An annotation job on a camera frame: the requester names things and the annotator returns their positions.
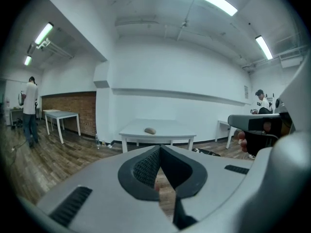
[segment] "water bottle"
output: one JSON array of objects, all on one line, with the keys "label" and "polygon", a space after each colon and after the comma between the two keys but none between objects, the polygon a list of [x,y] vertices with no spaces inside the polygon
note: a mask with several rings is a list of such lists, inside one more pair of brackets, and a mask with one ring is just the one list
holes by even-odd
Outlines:
[{"label": "water bottle", "polygon": [[98,135],[97,134],[95,135],[95,141],[96,141],[97,149],[99,149],[99,139],[98,139]]}]

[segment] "dark pants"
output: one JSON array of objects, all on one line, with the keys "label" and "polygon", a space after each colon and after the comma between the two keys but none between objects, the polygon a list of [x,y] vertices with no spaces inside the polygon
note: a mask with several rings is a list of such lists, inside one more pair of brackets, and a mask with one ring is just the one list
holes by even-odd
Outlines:
[{"label": "dark pants", "polygon": [[30,130],[29,130],[29,128],[31,127],[34,140],[35,142],[37,142],[38,133],[37,133],[37,124],[35,122],[35,114],[33,115],[23,114],[23,127],[27,141],[31,143]]}]

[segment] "desk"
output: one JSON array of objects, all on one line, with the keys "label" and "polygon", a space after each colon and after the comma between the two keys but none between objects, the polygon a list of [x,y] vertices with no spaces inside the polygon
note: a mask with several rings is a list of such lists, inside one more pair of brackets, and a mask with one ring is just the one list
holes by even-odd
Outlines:
[{"label": "desk", "polygon": [[[215,136],[215,142],[217,142],[217,140],[218,140],[219,129],[220,129],[220,125],[221,125],[221,124],[230,126],[230,125],[228,124],[228,122],[218,120],[217,129],[216,129],[216,136]],[[237,130],[237,128],[230,127],[230,133],[229,133],[229,137],[228,137],[228,142],[227,142],[227,146],[225,147],[226,149],[229,148],[230,142],[231,142],[231,138],[232,138],[232,136],[234,135],[234,132],[235,132],[236,130]]]},{"label": "desk", "polygon": [[78,113],[68,112],[68,111],[58,111],[58,110],[44,110],[44,115],[45,115],[45,123],[47,126],[48,135],[50,135],[50,131],[49,131],[49,125],[48,125],[48,118],[47,117],[51,118],[51,124],[52,124],[52,118],[56,119],[58,134],[59,134],[60,142],[62,144],[64,144],[64,141],[63,141],[63,136],[62,136],[62,132],[60,129],[60,124],[59,124],[59,120],[61,120],[61,119],[62,119],[62,126],[63,126],[63,130],[64,130],[65,129],[64,119],[69,118],[69,117],[76,117],[77,118],[78,134],[81,135],[80,124],[79,124],[79,114]]},{"label": "desk", "polygon": [[[23,112],[23,109],[22,109],[22,108],[20,108],[20,109],[10,109],[11,126],[13,125],[13,117],[12,117],[12,112],[17,112],[17,111],[19,111],[19,112]],[[36,109],[35,113],[37,113],[37,111],[39,111],[39,117],[40,117],[40,120],[41,120],[41,110],[40,110],[40,108],[39,108],[39,107],[37,107],[37,109]]]},{"label": "desk", "polygon": [[[145,128],[155,129],[155,134],[149,134],[144,131]],[[196,134],[189,130],[185,125],[175,120],[156,120],[156,119],[135,119],[124,127],[119,133],[122,138],[122,151],[127,152],[127,139],[138,140],[173,140],[187,139],[188,149],[192,150],[193,140]]]}]

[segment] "brick wall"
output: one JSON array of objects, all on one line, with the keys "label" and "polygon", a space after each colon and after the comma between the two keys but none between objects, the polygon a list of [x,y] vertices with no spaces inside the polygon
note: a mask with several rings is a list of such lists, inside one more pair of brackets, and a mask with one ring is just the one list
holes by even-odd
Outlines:
[{"label": "brick wall", "polygon": [[[42,110],[61,110],[79,113],[81,133],[96,134],[96,92],[76,92],[42,97]],[[76,118],[65,118],[65,128],[78,132]]]}]

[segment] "shoe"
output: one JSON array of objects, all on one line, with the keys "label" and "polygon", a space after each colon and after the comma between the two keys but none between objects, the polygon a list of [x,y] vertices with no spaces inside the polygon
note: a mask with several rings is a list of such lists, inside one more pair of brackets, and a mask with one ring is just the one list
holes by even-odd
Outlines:
[{"label": "shoe", "polygon": [[248,158],[254,160],[254,159],[256,158],[256,156],[249,154],[249,155],[248,155]]}]

